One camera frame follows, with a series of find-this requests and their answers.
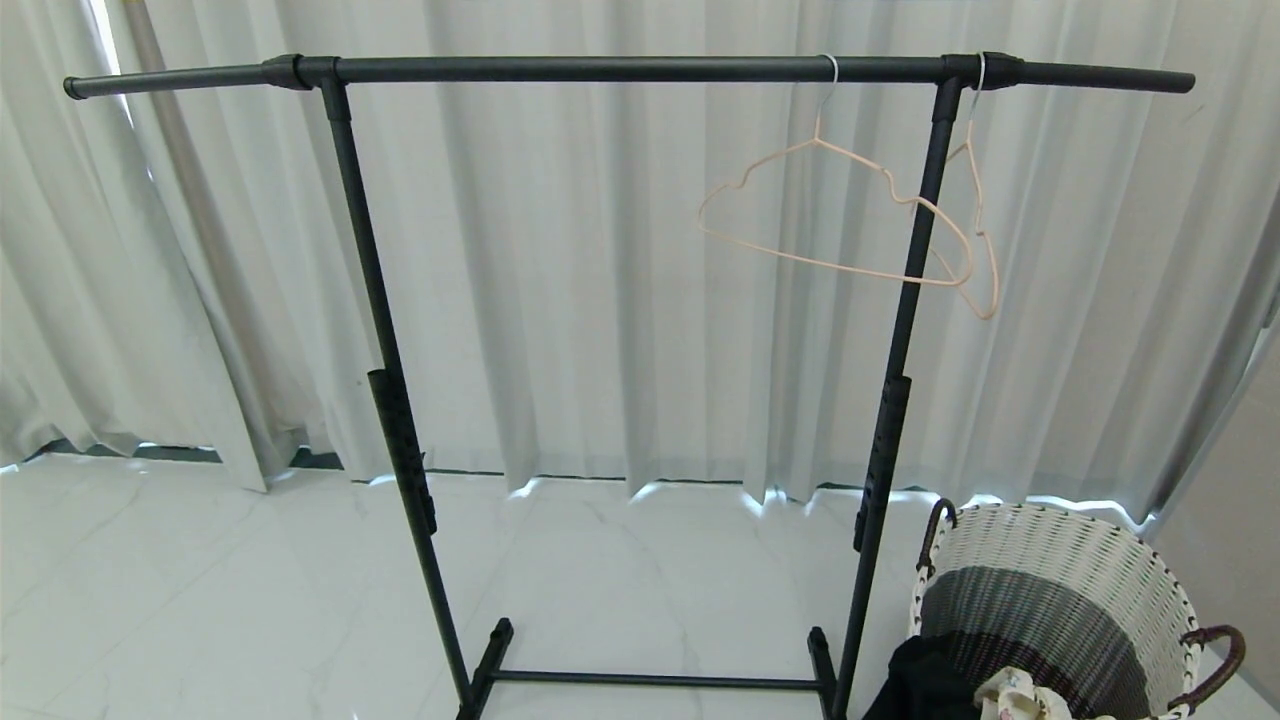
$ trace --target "metal clothes rack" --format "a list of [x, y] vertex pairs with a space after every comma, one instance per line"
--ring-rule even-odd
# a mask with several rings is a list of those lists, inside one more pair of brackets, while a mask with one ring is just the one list
[[[1196, 77], [1188, 73], [1135, 68], [1029, 63], [1002, 53], [942, 55], [940, 58], [837, 58], [840, 82], [923, 83], [937, 87], [933, 100], [932, 129], [920, 181], [920, 196], [937, 202], [942, 172], [956, 120], [960, 94], [975, 88], [984, 61], [983, 91], [1015, 85], [1138, 90], [1148, 92], [1188, 92]], [[477, 720], [484, 712], [498, 680], [526, 683], [593, 683], [658, 685], [681, 688], [733, 688], [817, 692], [824, 720], [844, 720], [863, 625], [870, 598], [876, 559], [879, 553], [884, 514], [888, 509], [893, 468], [906, 416], [911, 379], [904, 375], [906, 352], [920, 295], [916, 283], [902, 283], [897, 318], [890, 342], [888, 363], [876, 437], [868, 461], [861, 507], [854, 532], [859, 552], [858, 575], [844, 652], [838, 673], [833, 670], [827, 638], [822, 628], [809, 632], [813, 679], [712, 678], [687, 675], [643, 675], [614, 673], [554, 673], [509, 670], [502, 666], [515, 629], [511, 620], [498, 620], [480, 664], [468, 676], [458, 633], [444, 592], [444, 579], [431, 536], [436, 532], [435, 507], [426, 484], [422, 454], [413, 427], [404, 373], [392, 324], [392, 309], [378, 260], [374, 225], [360, 174], [356, 140], [351, 127], [347, 85], [361, 82], [829, 82], [831, 60], [812, 58], [335, 58], [280, 55], [252, 65], [229, 65], [108, 76], [69, 77], [63, 82], [76, 100], [131, 92], [163, 92], [202, 87], [271, 85], [288, 90], [320, 88], [333, 131], [338, 167], [347, 195], [347, 209], [355, 231], [356, 247], [372, 307], [374, 328], [383, 356], [383, 369], [369, 373], [387, 450], [404, 503], [422, 575], [439, 625], [440, 641], [458, 694], [458, 720]], [[908, 250], [905, 275], [924, 273], [933, 214], [916, 208]]]

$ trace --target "brown handle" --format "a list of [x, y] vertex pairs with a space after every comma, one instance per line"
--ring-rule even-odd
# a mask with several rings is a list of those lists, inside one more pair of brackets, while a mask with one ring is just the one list
[[1220, 638], [1230, 638], [1231, 647], [1226, 651], [1226, 657], [1222, 659], [1222, 666], [1213, 671], [1212, 675], [1204, 679], [1194, 691], [1178, 696], [1172, 702], [1169, 703], [1169, 708], [1172, 710], [1179, 705], [1188, 705], [1192, 712], [1199, 707], [1202, 702], [1213, 697], [1213, 693], [1222, 689], [1222, 685], [1235, 675], [1235, 671], [1240, 669], [1240, 664], [1244, 662], [1244, 635], [1240, 630], [1230, 625], [1216, 625], [1213, 628], [1201, 628], [1198, 630], [1192, 630], [1183, 635], [1183, 644], [1198, 644], [1203, 647], [1206, 643]]
[[929, 559], [929, 548], [933, 547], [933, 536], [938, 532], [938, 523], [942, 520], [943, 510], [951, 516], [951, 527], [956, 527], [956, 506], [951, 505], [951, 501], [945, 497], [940, 498], [933, 503], [933, 512], [929, 514], [929, 524], [924, 528], [924, 547], [920, 548], [920, 559], [915, 562], [915, 571], [919, 573], [920, 568], [928, 568], [931, 578], [933, 577], [933, 560]]

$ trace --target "white and gray basket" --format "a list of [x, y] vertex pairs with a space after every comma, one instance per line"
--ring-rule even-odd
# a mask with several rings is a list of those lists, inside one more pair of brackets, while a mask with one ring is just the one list
[[[974, 685], [1025, 670], [1074, 717], [1188, 717], [1244, 660], [1239, 630], [1201, 628], [1151, 546], [1079, 512], [940, 500], [916, 570], [913, 635], [946, 637]], [[1226, 660], [1197, 685], [1201, 651], [1219, 638]]]

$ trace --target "white marble floor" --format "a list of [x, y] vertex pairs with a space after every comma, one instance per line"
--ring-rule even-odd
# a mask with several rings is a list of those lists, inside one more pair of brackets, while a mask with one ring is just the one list
[[[453, 717], [394, 484], [297, 471], [261, 496], [223, 471], [45, 456], [0, 475], [4, 719]], [[809, 628], [842, 642], [856, 493], [762, 509], [723, 486], [431, 487], [472, 666], [504, 615], [520, 669], [809, 678]], [[928, 507], [892, 506], [850, 717], [904, 639]], [[1239, 682], [1198, 715], [1275, 716]], [[806, 693], [499, 684], [485, 717], [819, 714]]]

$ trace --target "clothes hanger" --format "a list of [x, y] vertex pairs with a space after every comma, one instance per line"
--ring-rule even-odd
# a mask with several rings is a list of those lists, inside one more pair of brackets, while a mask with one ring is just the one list
[[[991, 264], [991, 297], [992, 297], [992, 300], [991, 300], [991, 306], [987, 307], [987, 309], [980, 309], [977, 305], [977, 302], [973, 300], [973, 296], [970, 296], [969, 292], [964, 288], [964, 284], [973, 275], [973, 246], [969, 242], [969, 236], [964, 231], [960, 229], [960, 225], [957, 225], [955, 223], [955, 220], [951, 219], [950, 215], [947, 215], [946, 213], [943, 213], [941, 208], [938, 208], [933, 202], [931, 202], [931, 201], [920, 197], [919, 195], [911, 196], [911, 197], [901, 197], [901, 196], [899, 196], [897, 188], [896, 188], [896, 186], [893, 183], [893, 174], [884, 165], [881, 165], [879, 163], [876, 163], [874, 160], [869, 160], [867, 158], [863, 158], [861, 155], [858, 155], [856, 152], [845, 150], [844, 147], [840, 147], [837, 145], [832, 145], [832, 143], [829, 143], [829, 142], [827, 142], [826, 140], [822, 138], [822, 110], [827, 105], [827, 100], [829, 100], [831, 96], [832, 96], [832, 94], [835, 94], [836, 86], [840, 83], [840, 63], [837, 63], [836, 58], [833, 58], [832, 55], [823, 54], [823, 56], [831, 60], [831, 65], [833, 68], [835, 74], [833, 74], [832, 81], [831, 81], [831, 90], [827, 91], [827, 95], [822, 99], [822, 102], [818, 105], [818, 117], [814, 119], [814, 123], [813, 123], [813, 137], [809, 138], [809, 140], [806, 140], [806, 141], [804, 141], [804, 142], [792, 145], [791, 147], [787, 147], [785, 150], [780, 150], [780, 151], [777, 151], [777, 152], [774, 152], [772, 155], [767, 155], [767, 156], [756, 160], [755, 163], [751, 163], [750, 165], [748, 165], [746, 170], [742, 173], [742, 178], [739, 182], [736, 182], [736, 183], [728, 182], [728, 183], [721, 184], [716, 190], [712, 190], [710, 193], [708, 193], [707, 197], [703, 199], [703, 204], [698, 206], [698, 229], [703, 231], [704, 233], [707, 233], [707, 234], [709, 234], [709, 236], [712, 236], [712, 237], [714, 237], [717, 240], [723, 240], [726, 242], [732, 242], [735, 245], [740, 245], [740, 246], [746, 247], [749, 250], [755, 250], [755, 251], [759, 251], [759, 252], [765, 252], [768, 255], [773, 255], [776, 258], [782, 258], [785, 260], [794, 260], [796, 263], [806, 263], [809, 265], [817, 265], [817, 266], [820, 266], [820, 268], [829, 268], [832, 270], [840, 270], [840, 272], [845, 272], [845, 273], [856, 273], [856, 274], [860, 274], [860, 275], [870, 275], [870, 277], [876, 277], [876, 278], [884, 278], [884, 279], [899, 281], [899, 282], [910, 282], [910, 283], [929, 284], [929, 286], [937, 286], [937, 287], [954, 287], [954, 288], [956, 288], [960, 292], [960, 296], [964, 299], [965, 304], [969, 305], [969, 309], [973, 310], [973, 313], [979, 319], [989, 320], [992, 316], [995, 316], [996, 310], [1000, 307], [1000, 270], [998, 270], [998, 265], [996, 263], [996, 252], [995, 252], [995, 247], [993, 247], [992, 241], [991, 241], [991, 236], [987, 233], [986, 228], [982, 227], [982, 209], [983, 209], [982, 179], [978, 177], [978, 161], [977, 161], [977, 159], [973, 155], [973, 117], [974, 117], [974, 110], [977, 110], [977, 108], [978, 108], [978, 97], [982, 96], [983, 83], [987, 79], [987, 56], [986, 56], [986, 54], [979, 54], [978, 55], [978, 58], [979, 58], [978, 88], [974, 92], [973, 102], [969, 105], [969, 120], [968, 120], [968, 127], [965, 129], [965, 141], [961, 142], [955, 150], [952, 150], [951, 152], [947, 154], [946, 161], [950, 163], [960, 152], [968, 151], [969, 170], [970, 170], [970, 177], [973, 179], [974, 190], [975, 190], [975, 196], [977, 196], [975, 197], [975, 200], [977, 200], [977, 209], [974, 210], [974, 223], [973, 223], [974, 224], [974, 234], [983, 240], [983, 242], [986, 245], [986, 250], [987, 250], [987, 259], [988, 259], [988, 261]], [[884, 272], [881, 272], [881, 270], [872, 270], [872, 269], [868, 269], [868, 268], [858, 268], [858, 266], [854, 266], [854, 265], [840, 265], [840, 264], [836, 264], [836, 263], [827, 263], [827, 261], [823, 261], [823, 260], [817, 260], [814, 258], [805, 258], [803, 255], [794, 255], [791, 252], [783, 252], [781, 250], [774, 250], [772, 247], [764, 247], [763, 245], [755, 245], [753, 242], [748, 242], [745, 240], [741, 240], [741, 238], [737, 238], [737, 237], [733, 237], [733, 236], [730, 236], [727, 233], [722, 233], [722, 232], [718, 232], [718, 231], [714, 231], [714, 229], [710, 229], [710, 228], [707, 227], [707, 222], [705, 222], [707, 206], [710, 205], [710, 201], [714, 200], [716, 196], [718, 196], [721, 192], [723, 192], [726, 190], [741, 190], [741, 188], [744, 188], [746, 186], [746, 183], [750, 181], [751, 173], [755, 172], [756, 168], [760, 168], [762, 165], [772, 163], [773, 160], [777, 160], [778, 158], [785, 158], [785, 156], [787, 156], [787, 155], [790, 155], [792, 152], [796, 152], [799, 150], [804, 150], [805, 147], [820, 147], [823, 150], [829, 150], [832, 152], [842, 155], [842, 156], [845, 156], [845, 158], [847, 158], [847, 159], [850, 159], [850, 160], [860, 164], [860, 165], [864, 165], [864, 167], [867, 167], [867, 168], [869, 168], [872, 170], [876, 170], [877, 173], [879, 173], [881, 176], [883, 176], [884, 179], [888, 182], [888, 192], [890, 192], [890, 196], [893, 199], [893, 202], [897, 202], [899, 205], [916, 205], [916, 206], [923, 206], [923, 208], [928, 209], [931, 213], [933, 213], [952, 232], [952, 234], [955, 234], [956, 238], [960, 240], [960, 245], [961, 245], [961, 247], [964, 247], [965, 264], [964, 264], [964, 272], [960, 274], [960, 277], [956, 277], [956, 273], [951, 268], [951, 264], [947, 263], [946, 259], [942, 258], [942, 255], [940, 255], [932, 247], [929, 247], [929, 254], [932, 256], [934, 256], [934, 258], [938, 259], [938, 261], [942, 264], [942, 269], [946, 272], [947, 277], [950, 277], [951, 279], [948, 279], [948, 281], [940, 281], [940, 279], [933, 279], [933, 278], [913, 278], [913, 277], [909, 277], [909, 275], [900, 275], [900, 274], [895, 274], [895, 273], [884, 273]]]

